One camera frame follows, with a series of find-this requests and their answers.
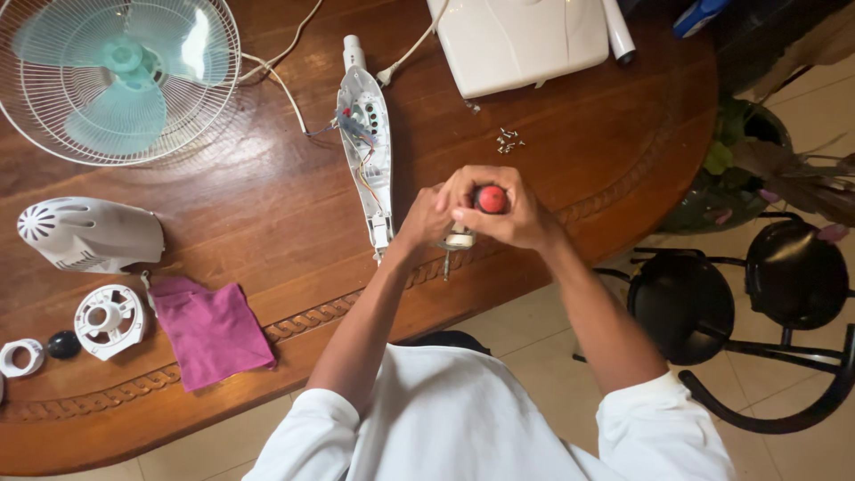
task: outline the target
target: wooden table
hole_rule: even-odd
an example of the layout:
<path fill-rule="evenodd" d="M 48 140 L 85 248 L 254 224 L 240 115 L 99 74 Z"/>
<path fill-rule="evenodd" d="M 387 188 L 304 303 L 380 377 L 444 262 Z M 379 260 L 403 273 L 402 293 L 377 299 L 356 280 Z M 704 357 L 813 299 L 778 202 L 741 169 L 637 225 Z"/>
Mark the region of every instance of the wooden table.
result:
<path fill-rule="evenodd" d="M 232 2 L 242 48 L 270 58 L 287 46 L 314 0 Z M 565 222 L 591 263 L 648 235 L 687 190 L 710 141 L 716 68 L 704 35 L 677 41 L 672 15 L 630 21 L 639 55 L 610 57 L 579 73 L 462 101 L 431 36 L 385 90 L 394 138 L 394 209 L 403 221 L 420 187 L 467 163 L 517 167 Z M 369 71 L 398 59 L 429 24 L 423 1 L 327 0 L 278 67 L 310 129 L 327 124 L 344 74 L 342 38 L 358 35 Z M 44 475 L 126 460 L 301 387 L 376 269 L 359 198 L 337 133 L 307 140 L 280 87 L 237 90 L 204 138 L 208 145 L 138 168 L 90 168 L 28 143 L 0 122 L 0 342 L 71 329 L 83 297 L 136 276 L 63 272 L 11 228 L 27 206 L 83 195 L 154 211 L 168 250 L 155 268 L 210 288 L 238 282 L 279 360 L 186 394 L 172 348 L 150 323 L 144 340 L 109 361 L 88 353 L 48 358 L 29 377 L 6 380 L 0 472 Z M 496 152 L 498 128 L 526 146 Z M 481 238 L 442 252 L 414 273 L 394 341 L 438 330 L 550 281 L 531 252 Z"/>

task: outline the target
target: pink cloth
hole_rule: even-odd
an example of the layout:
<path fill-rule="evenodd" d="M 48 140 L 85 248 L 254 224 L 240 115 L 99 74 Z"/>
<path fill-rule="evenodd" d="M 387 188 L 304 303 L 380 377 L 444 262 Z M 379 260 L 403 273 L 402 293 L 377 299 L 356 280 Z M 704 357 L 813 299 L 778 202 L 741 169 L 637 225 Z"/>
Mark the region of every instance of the pink cloth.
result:
<path fill-rule="evenodd" d="M 157 321 L 172 342 L 185 392 L 254 367 L 276 366 L 238 284 L 211 292 L 185 277 L 168 277 L 149 292 Z"/>

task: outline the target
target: fan blade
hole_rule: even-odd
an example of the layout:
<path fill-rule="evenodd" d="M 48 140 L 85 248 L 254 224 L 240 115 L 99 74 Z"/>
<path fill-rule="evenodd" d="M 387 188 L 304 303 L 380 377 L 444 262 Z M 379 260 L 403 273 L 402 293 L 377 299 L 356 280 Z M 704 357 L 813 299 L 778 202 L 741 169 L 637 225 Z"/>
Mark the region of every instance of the fan blade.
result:
<path fill-rule="evenodd" d="M 166 100 L 159 88 L 131 92 L 114 82 L 83 109 L 65 119 L 65 132 L 93 151 L 127 155 L 144 151 L 166 124 Z"/>
<path fill-rule="evenodd" d="M 21 25 L 12 51 L 26 62 L 56 67 L 99 67 L 99 52 L 125 31 L 125 10 L 95 0 L 48 3 Z"/>
<path fill-rule="evenodd" d="M 226 78 L 228 38 L 220 14 L 210 3 L 132 0 L 127 35 L 157 52 L 167 74 L 203 86 Z"/>

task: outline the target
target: blue bottle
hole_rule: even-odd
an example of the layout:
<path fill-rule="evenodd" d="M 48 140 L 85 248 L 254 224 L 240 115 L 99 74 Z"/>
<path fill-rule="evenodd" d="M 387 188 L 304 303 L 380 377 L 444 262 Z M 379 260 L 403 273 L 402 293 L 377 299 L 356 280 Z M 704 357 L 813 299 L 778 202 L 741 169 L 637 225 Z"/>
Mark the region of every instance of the blue bottle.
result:
<path fill-rule="evenodd" d="M 716 18 L 728 3 L 730 0 L 697 0 L 674 22 L 672 28 L 674 36 L 678 39 L 691 37 L 710 20 Z"/>

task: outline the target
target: white shirt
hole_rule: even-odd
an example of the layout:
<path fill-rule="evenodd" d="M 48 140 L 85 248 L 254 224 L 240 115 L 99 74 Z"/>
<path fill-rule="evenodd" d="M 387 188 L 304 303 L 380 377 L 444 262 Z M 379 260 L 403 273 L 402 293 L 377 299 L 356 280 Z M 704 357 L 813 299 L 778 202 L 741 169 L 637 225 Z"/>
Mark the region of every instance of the white shirt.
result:
<path fill-rule="evenodd" d="M 668 373 L 599 405 L 599 459 L 565 447 L 498 359 L 457 347 L 388 345 L 360 423 L 310 389 L 244 481 L 735 479 L 710 415 Z"/>

